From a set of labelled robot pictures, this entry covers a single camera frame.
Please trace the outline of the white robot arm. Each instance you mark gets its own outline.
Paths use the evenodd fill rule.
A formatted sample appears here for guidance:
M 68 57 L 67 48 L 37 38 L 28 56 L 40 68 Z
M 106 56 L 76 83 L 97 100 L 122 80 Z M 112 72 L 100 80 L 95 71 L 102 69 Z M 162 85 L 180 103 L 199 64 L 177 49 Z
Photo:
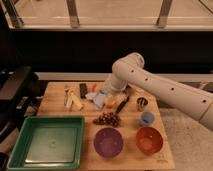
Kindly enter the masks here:
M 143 69 L 144 64 L 139 53 L 130 53 L 116 60 L 112 73 L 106 79 L 107 88 L 117 93 L 123 91 L 127 84 L 135 85 L 213 131 L 212 93 L 152 74 Z

